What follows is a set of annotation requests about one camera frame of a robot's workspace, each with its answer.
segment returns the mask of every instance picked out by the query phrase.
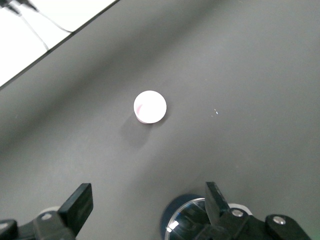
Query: gray table surface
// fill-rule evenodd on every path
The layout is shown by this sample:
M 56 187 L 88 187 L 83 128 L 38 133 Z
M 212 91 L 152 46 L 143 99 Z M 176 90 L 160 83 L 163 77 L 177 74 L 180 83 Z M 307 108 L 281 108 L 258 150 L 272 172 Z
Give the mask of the gray table surface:
M 319 78 L 319 0 L 121 0 L 0 91 L 0 218 L 92 183 L 79 240 L 158 240 L 166 205 L 215 181 L 319 240 Z M 135 118 L 145 90 L 159 123 Z

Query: white plastic part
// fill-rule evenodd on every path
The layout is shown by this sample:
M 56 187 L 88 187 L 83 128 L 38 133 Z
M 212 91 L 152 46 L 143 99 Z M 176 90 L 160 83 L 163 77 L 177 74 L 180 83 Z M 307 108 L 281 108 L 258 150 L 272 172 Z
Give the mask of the white plastic part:
M 143 124 L 159 122 L 166 114 L 167 103 L 156 91 L 144 91 L 134 100 L 133 110 L 136 118 Z
M 247 208 L 244 205 L 237 204 L 237 203 L 229 203 L 228 205 L 229 205 L 229 208 L 231 209 L 241 209 L 245 211 L 248 215 L 253 215 L 252 212 L 249 210 L 249 208 Z

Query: white puck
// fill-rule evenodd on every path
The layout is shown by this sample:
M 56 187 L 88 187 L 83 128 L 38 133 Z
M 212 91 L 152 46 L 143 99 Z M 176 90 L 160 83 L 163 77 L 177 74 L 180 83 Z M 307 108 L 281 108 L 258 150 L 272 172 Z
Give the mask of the white puck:
M 160 93 L 144 91 L 134 100 L 133 110 L 141 123 L 154 124 L 165 116 L 167 103 Z

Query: metal screw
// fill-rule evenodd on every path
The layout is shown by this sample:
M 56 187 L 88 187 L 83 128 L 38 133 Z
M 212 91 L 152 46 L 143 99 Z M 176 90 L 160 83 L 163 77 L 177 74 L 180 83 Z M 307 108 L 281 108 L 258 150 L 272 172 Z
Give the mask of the metal screw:
M 238 209 L 233 209 L 232 214 L 238 218 L 241 218 L 244 215 L 244 213 Z
M 280 216 L 274 216 L 273 217 L 273 221 L 277 224 L 280 224 L 280 225 L 285 225 L 286 224 L 286 220 L 283 219 L 282 217 Z
M 9 224 L 8 223 L 0 223 L 0 230 L 5 229 L 6 227 L 8 227 Z
M 45 215 L 43 215 L 41 217 L 41 220 L 45 221 L 45 220 L 48 220 L 52 217 L 52 215 L 50 213 L 46 213 Z

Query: cable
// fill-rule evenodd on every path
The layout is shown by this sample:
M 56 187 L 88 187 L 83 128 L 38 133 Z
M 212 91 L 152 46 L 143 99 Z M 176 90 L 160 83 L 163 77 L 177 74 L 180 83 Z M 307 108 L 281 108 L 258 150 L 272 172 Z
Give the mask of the cable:
M 45 43 L 45 41 L 38 35 L 38 33 L 33 29 L 33 27 L 30 25 L 30 23 L 22 16 L 20 15 L 20 17 L 22 18 L 22 20 L 24 21 L 24 23 L 29 27 L 29 29 L 34 33 L 34 35 L 36 35 L 38 37 L 38 39 L 42 42 L 42 44 L 44 45 L 45 49 L 47 51 L 49 51 L 49 47 L 48 45 Z
M 42 15 L 43 17 L 45 17 L 46 19 L 48 19 L 51 23 L 53 23 L 56 27 L 58 27 L 59 29 L 61 29 L 62 31 L 65 31 L 67 33 L 70 33 L 72 34 L 73 31 L 69 31 L 69 30 L 66 30 L 64 29 L 62 26 L 60 26 L 59 24 L 57 24 L 55 21 L 53 21 L 51 18 L 49 18 L 48 16 L 46 16 L 44 13 L 42 13 L 41 11 L 37 11 L 37 13 L 39 13 L 40 15 Z
M 14 14 L 20 16 L 21 13 L 20 11 L 14 7 L 10 5 L 10 2 L 8 0 L 0 0 L 0 7 L 1 8 L 7 8 L 8 10 L 10 10 L 11 12 L 13 12 Z
M 28 8 L 34 10 L 35 12 L 39 13 L 40 15 L 42 15 L 43 17 L 45 17 L 46 19 L 48 19 L 51 23 L 53 23 L 57 28 L 61 29 L 64 32 L 67 33 L 73 33 L 72 31 L 66 30 L 64 29 L 62 26 L 60 26 L 59 24 L 57 24 L 55 21 L 53 21 L 51 18 L 49 18 L 47 15 L 45 15 L 43 12 L 41 12 L 33 3 L 31 3 L 29 0 L 16 0 L 19 4 L 22 5 L 26 5 Z

